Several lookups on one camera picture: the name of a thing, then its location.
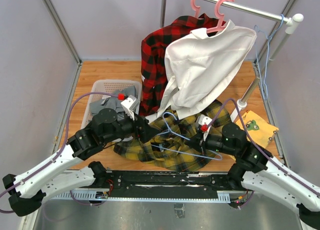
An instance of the gray floor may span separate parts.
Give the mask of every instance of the gray floor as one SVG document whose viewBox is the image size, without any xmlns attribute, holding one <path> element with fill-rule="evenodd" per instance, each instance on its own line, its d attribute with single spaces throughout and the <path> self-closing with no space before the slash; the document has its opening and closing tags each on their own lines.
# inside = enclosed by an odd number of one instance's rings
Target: gray floor
<svg viewBox="0 0 320 230">
<path fill-rule="evenodd" d="M 256 194 L 242 210 L 225 203 L 186 203 L 185 218 L 177 218 L 174 203 L 106 202 L 82 206 L 70 200 L 45 205 L 50 222 L 40 211 L 33 230 L 301 230 L 295 214 L 281 204 Z"/>
</svg>

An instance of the white laundry basket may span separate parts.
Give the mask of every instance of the white laundry basket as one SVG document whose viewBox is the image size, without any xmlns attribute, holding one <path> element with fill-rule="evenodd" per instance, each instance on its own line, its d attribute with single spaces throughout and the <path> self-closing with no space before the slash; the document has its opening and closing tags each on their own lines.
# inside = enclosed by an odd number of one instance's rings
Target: white laundry basket
<svg viewBox="0 0 320 230">
<path fill-rule="evenodd" d="M 123 90 L 129 86 L 135 87 L 136 98 L 140 101 L 141 92 L 142 92 L 142 85 L 138 81 L 130 81 L 130 80 L 98 80 L 93 84 L 91 92 L 108 92 L 113 93 L 116 90 Z M 103 95 L 90 95 L 88 103 L 85 108 L 81 129 L 83 129 L 89 121 L 92 120 L 92 116 L 90 113 L 90 103 L 102 99 Z M 137 107 L 136 111 L 137 114 L 139 113 L 139 106 Z M 129 141 L 132 137 L 125 138 L 123 141 Z"/>
</svg>

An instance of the yellow plaid shirt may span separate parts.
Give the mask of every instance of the yellow plaid shirt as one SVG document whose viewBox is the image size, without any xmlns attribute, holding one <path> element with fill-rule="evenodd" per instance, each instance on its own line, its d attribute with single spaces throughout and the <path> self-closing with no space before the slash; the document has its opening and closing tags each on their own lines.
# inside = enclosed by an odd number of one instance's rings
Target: yellow plaid shirt
<svg viewBox="0 0 320 230">
<path fill-rule="evenodd" d="M 214 118 L 221 105 L 222 103 L 220 101 L 215 100 L 200 113 L 189 116 L 183 120 L 175 121 L 174 117 L 170 116 L 169 114 L 165 119 L 173 132 L 183 135 L 187 138 L 191 138 L 197 133 L 195 126 L 197 118 L 201 114 L 204 114 L 211 119 Z M 167 111 L 173 113 L 178 118 L 175 111 Z M 210 129 L 210 134 L 221 135 L 222 127 L 229 122 L 231 122 L 230 115 L 226 109 L 223 109 L 217 120 L 213 123 Z M 166 124 L 162 118 L 158 118 L 152 122 L 150 126 L 159 129 L 161 132 L 167 130 Z M 151 146 L 152 144 L 161 145 L 162 147 L 180 152 L 200 155 L 199 152 L 185 145 L 184 139 L 171 133 L 155 136 L 151 141 L 144 144 L 138 139 L 120 142 L 114 147 L 113 150 L 122 157 L 132 160 L 139 160 L 147 164 L 161 166 L 174 171 L 197 171 L 211 161 L 211 159 L 180 154 L 169 150 L 161 151 L 159 148 Z M 209 151 L 207 152 L 207 155 L 210 157 L 216 156 Z"/>
</svg>

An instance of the black and red flannel shirt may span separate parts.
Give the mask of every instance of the black and red flannel shirt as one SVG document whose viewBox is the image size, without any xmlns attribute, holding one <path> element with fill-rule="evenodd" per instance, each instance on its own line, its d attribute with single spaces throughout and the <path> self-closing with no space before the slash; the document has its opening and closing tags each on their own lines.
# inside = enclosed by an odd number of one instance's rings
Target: black and red flannel shirt
<svg viewBox="0 0 320 230">
<path fill-rule="evenodd" d="M 218 20 L 209 18 L 206 14 L 199 18 L 181 16 L 171 25 L 161 28 L 148 35 L 141 44 L 141 74 L 142 101 L 139 115 L 148 116 L 157 112 L 160 107 L 168 80 L 165 69 L 166 48 L 198 28 L 212 28 L 217 26 Z"/>
</svg>

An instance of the yellow cloth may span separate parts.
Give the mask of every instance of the yellow cloth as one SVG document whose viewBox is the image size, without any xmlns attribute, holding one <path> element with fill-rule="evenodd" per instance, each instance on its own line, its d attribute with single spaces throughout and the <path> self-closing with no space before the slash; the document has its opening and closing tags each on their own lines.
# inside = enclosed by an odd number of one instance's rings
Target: yellow cloth
<svg viewBox="0 0 320 230">
<path fill-rule="evenodd" d="M 253 141 L 263 148 L 266 148 L 269 145 L 275 134 L 279 131 L 279 128 L 270 125 L 253 111 L 245 112 L 242 116 L 242 119 Z M 236 122 L 236 124 L 242 130 L 244 129 L 240 119 Z"/>
</svg>

